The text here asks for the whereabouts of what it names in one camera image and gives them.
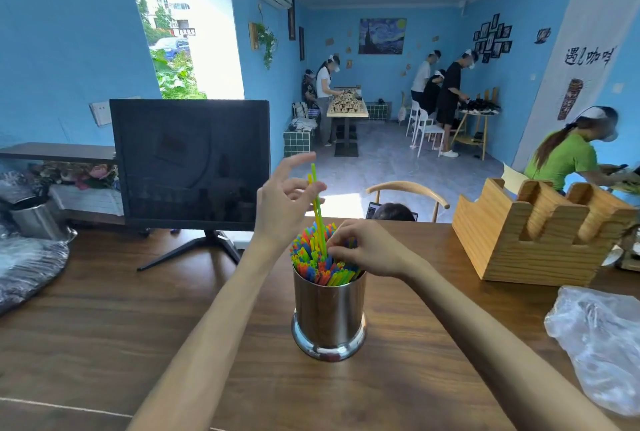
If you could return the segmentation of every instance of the monitor stand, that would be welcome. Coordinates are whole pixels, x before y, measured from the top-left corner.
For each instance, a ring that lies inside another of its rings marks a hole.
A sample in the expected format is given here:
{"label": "monitor stand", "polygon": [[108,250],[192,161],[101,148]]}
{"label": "monitor stand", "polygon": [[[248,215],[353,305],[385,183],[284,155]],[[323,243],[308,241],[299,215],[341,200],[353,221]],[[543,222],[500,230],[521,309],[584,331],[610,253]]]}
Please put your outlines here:
{"label": "monitor stand", "polygon": [[149,264],[140,266],[140,268],[138,268],[138,271],[144,271],[145,269],[157,266],[160,263],[164,263],[169,259],[178,257],[181,254],[190,251],[191,249],[196,249],[197,247],[219,247],[227,253],[227,256],[234,260],[234,263],[240,263],[240,253],[237,251],[236,246],[233,242],[231,242],[229,238],[227,238],[220,231],[204,231],[204,237],[198,237],[197,239],[193,239],[189,242],[186,242],[185,244],[182,244],[180,247],[176,247],[163,256],[154,259]]}

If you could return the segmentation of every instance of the man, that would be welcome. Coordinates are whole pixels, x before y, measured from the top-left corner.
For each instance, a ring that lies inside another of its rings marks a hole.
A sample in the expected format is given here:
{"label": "man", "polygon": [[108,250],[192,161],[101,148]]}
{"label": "man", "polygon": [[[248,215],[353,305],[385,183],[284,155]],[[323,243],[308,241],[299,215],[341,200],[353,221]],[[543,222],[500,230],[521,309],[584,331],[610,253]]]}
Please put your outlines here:
{"label": "man", "polygon": [[444,81],[442,81],[442,88],[436,103],[436,109],[438,110],[436,121],[438,121],[441,127],[444,126],[441,153],[443,157],[454,159],[458,156],[458,153],[449,147],[451,125],[453,125],[453,120],[456,118],[458,101],[465,102],[469,99],[468,95],[460,91],[460,74],[464,68],[473,69],[477,60],[477,52],[467,49],[465,53],[462,54],[462,57],[449,66],[449,69],[447,69],[445,73]]}
{"label": "man", "polygon": [[425,109],[425,106],[423,106],[424,97],[422,93],[424,92],[424,87],[427,84],[427,81],[431,78],[431,66],[437,63],[440,60],[440,57],[440,51],[434,50],[427,56],[427,60],[420,65],[418,72],[415,74],[415,79],[411,86],[411,98],[413,101],[418,101],[418,104],[420,104],[422,109]]}

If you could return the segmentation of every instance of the green plant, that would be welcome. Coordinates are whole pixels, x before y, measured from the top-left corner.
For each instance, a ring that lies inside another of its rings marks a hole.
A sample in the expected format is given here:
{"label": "green plant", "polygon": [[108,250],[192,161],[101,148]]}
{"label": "green plant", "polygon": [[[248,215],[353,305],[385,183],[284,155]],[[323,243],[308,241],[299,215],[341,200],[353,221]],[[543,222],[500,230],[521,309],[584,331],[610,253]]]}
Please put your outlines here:
{"label": "green plant", "polygon": [[255,28],[258,33],[258,44],[264,46],[264,67],[269,70],[271,69],[271,62],[273,60],[273,50],[278,39],[276,39],[276,36],[273,35],[273,32],[268,27],[265,27],[261,23],[257,23]]}

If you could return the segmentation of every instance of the wooden table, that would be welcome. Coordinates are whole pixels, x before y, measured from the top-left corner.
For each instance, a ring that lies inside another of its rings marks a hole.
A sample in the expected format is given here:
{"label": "wooden table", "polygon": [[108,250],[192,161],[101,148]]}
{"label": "wooden table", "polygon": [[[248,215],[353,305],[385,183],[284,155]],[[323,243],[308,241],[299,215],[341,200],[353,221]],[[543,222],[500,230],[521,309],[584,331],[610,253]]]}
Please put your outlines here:
{"label": "wooden table", "polygon": [[[555,288],[479,281],[450,224],[382,223],[576,383],[569,359],[542,324]],[[124,431],[127,416],[234,265],[219,250],[200,249],[152,272],[135,268],[199,234],[158,231],[140,240],[82,231],[72,242],[67,270],[0,318],[2,430]],[[639,277],[603,270],[592,286],[638,296]],[[344,362],[318,362],[300,351],[291,337],[293,309],[285,254],[260,292],[212,426],[225,431],[513,429],[451,337],[402,282],[369,276],[369,335]],[[640,428],[640,419],[612,418],[625,431]]]}

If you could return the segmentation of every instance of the stainless steel cup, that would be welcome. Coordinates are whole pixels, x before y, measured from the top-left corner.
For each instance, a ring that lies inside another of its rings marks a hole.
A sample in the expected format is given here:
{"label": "stainless steel cup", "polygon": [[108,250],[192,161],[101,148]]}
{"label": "stainless steel cup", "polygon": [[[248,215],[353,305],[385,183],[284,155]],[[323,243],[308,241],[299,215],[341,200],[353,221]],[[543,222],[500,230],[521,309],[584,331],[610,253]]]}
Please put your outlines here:
{"label": "stainless steel cup", "polygon": [[367,321],[362,311],[367,274],[342,286],[320,286],[293,268],[296,309],[291,320],[293,340],[314,359],[338,362],[364,344]]}

